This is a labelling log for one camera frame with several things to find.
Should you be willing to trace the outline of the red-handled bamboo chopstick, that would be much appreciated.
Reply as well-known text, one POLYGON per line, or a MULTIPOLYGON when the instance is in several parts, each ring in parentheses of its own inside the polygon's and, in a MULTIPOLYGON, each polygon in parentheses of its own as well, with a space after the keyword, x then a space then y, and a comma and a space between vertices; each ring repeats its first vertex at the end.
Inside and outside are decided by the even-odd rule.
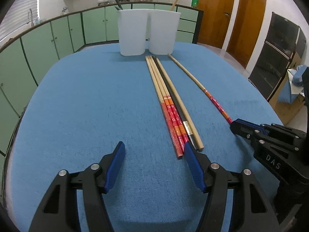
POLYGON ((162 93, 162 89, 160 87, 161 86, 160 80, 159 80, 159 78, 158 78, 158 76, 157 76, 157 74, 154 70, 154 66, 152 64, 150 56, 146 56, 145 59, 146 59, 146 63, 147 63, 147 66, 148 66, 154 87, 155 87, 155 91, 157 93, 157 97, 159 99, 159 103, 160 103, 160 106, 161 106, 161 109, 162 109, 162 112, 163 112, 163 116, 165 118, 166 125, 168 127, 169 132, 170 132, 170 136, 171 136, 172 143, 173 143, 173 146, 174 146, 175 154, 176 154, 178 159, 181 159, 183 157, 183 152, 181 150, 181 146, 180 146, 180 143, 178 141, 178 137, 177 137, 176 132, 174 130, 170 115, 168 113, 168 110, 166 108, 166 104, 165 104, 164 99, 163 99, 163 93, 162 93))
POLYGON ((177 59, 175 59, 171 54, 168 54, 168 57, 203 91, 203 93, 208 97, 212 104, 217 108, 221 115, 226 119, 228 124, 231 124, 233 121, 223 107, 217 102, 217 100, 212 96, 211 93, 201 84, 201 82, 193 76, 177 59))
POLYGON ((182 125, 182 122, 180 120, 180 117, 178 115, 178 112, 175 108, 175 105, 172 101, 172 98, 170 96, 170 93, 166 87, 166 84, 165 82, 163 81, 163 78, 157 68, 157 66, 155 65, 155 60, 152 56, 149 56, 149 59, 150 59, 150 63, 152 65, 152 68, 153 68, 153 71, 154 71, 154 74, 156 76, 156 79, 157 79, 157 83, 158 83, 158 86, 161 90, 161 94, 162 94, 162 97, 163 97, 163 101, 166 105, 166 109, 168 111, 168 114, 171 118, 171 122, 172 122, 172 125, 174 127, 174 131, 175 131, 175 134, 177 135, 177 138, 179 140, 179 144, 180 144, 180 147, 182 149, 182 152, 184 152, 184 149, 185 149, 185 144, 187 143, 188 141, 188 136, 184 130, 184 127, 182 125))

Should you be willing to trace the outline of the green lower kitchen cabinets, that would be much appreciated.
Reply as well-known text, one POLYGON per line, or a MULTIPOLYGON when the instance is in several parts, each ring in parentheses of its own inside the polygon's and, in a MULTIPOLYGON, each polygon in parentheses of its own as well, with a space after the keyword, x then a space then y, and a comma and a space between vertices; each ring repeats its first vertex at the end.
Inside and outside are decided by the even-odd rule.
POLYGON ((45 74, 84 47, 117 42, 117 18, 114 5, 85 9, 38 24, 1 47, 1 164, 45 74))

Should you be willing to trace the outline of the blue cloth pile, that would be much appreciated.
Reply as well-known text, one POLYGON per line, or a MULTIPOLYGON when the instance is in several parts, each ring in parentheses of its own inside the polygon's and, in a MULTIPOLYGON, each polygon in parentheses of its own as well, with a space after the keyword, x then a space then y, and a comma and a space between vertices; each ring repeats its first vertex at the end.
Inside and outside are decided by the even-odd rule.
POLYGON ((307 68, 306 65, 299 65, 295 69, 287 70, 288 79, 278 96, 279 102, 292 104, 297 96, 305 97, 302 75, 307 68))

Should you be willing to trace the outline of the brown wooden door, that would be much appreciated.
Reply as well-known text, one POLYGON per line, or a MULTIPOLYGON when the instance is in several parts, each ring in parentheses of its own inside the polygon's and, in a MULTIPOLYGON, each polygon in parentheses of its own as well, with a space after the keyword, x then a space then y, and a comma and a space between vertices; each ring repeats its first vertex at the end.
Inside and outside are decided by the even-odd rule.
POLYGON ((258 40, 267 0, 239 0, 227 52, 246 68, 258 40))
POLYGON ((223 46, 234 6, 234 0, 199 0, 203 11, 198 42, 216 48, 223 46))

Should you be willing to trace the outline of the black glass cabinet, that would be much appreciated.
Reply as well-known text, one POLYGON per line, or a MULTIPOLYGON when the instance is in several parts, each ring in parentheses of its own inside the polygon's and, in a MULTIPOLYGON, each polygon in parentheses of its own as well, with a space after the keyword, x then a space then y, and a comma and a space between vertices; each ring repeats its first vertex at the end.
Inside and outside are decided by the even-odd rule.
POLYGON ((300 26, 272 13, 263 48, 249 81, 266 100, 270 100, 289 68, 300 64, 306 37, 300 26))

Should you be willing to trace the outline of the blue table mat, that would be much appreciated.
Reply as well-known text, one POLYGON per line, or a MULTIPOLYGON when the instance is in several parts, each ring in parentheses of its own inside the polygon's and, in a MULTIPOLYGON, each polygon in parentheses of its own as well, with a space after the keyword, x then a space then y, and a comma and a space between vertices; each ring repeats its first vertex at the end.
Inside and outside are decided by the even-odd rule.
MULTIPOLYGON (((176 43, 160 61, 177 89, 211 161, 226 170, 248 168, 268 199, 278 180, 253 157, 246 140, 174 61, 179 61, 232 119, 280 120, 264 97, 220 56, 203 46, 176 43)), ((207 196, 177 159, 144 55, 124 57, 104 44, 54 64, 31 98, 12 149, 7 206, 21 231, 57 173, 97 163, 122 141, 126 156, 104 202, 115 231, 195 231, 207 196)))

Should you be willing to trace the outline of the white right utensil cup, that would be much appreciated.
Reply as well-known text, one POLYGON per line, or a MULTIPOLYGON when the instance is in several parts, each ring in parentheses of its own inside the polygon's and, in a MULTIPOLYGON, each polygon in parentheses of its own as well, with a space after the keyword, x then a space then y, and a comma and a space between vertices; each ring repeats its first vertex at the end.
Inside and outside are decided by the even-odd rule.
POLYGON ((149 52, 153 55, 168 55, 173 52, 181 13, 153 9, 150 13, 149 52))

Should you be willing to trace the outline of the white utensil cup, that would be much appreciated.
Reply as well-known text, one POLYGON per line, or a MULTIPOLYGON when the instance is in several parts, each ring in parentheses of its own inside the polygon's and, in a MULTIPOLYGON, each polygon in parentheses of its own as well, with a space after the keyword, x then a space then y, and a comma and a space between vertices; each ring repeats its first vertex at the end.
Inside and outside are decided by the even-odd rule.
POLYGON ((150 13, 149 52, 153 55, 168 55, 173 52, 181 13, 153 9, 150 13))
POLYGON ((121 55, 135 56, 145 52, 147 9, 123 9, 118 14, 118 35, 121 55))

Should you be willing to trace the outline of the green bottle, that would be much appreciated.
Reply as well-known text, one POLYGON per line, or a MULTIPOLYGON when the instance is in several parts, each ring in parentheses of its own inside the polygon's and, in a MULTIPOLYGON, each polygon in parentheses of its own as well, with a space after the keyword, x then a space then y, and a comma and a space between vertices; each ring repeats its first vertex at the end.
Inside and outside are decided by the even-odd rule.
POLYGON ((191 6, 196 9, 197 6, 198 6, 198 3, 199 3, 199 0, 192 0, 191 1, 191 6))

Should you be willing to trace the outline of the white left utensil cup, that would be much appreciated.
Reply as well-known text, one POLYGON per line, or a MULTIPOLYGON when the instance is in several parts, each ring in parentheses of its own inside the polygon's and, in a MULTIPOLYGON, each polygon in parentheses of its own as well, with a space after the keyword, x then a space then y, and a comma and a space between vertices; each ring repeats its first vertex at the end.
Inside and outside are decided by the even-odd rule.
POLYGON ((145 52, 147 9, 123 9, 118 14, 118 35, 121 55, 135 56, 145 52))

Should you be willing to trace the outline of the chrome sink faucet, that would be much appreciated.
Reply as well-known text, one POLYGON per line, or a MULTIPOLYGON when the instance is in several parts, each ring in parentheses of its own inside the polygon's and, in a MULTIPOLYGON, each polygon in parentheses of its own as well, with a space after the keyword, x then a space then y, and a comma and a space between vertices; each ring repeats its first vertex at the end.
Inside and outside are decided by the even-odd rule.
POLYGON ((34 27, 34 18, 32 9, 28 9, 28 15, 27 15, 27 24, 30 24, 31 27, 34 27))

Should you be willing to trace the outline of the white cooking pot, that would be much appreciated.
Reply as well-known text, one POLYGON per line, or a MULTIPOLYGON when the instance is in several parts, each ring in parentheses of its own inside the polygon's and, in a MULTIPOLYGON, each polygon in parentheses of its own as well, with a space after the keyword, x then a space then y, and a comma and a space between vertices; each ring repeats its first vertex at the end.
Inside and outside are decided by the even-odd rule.
POLYGON ((109 4, 110 0, 97 0, 98 5, 109 4))

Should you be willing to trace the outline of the white window blind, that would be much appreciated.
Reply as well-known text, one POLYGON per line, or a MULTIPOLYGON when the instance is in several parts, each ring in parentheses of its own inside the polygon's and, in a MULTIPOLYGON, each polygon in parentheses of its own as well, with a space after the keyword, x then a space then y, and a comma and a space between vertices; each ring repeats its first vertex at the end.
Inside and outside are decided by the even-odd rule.
POLYGON ((15 0, 1 22, 1 40, 38 18, 38 0, 15 0))

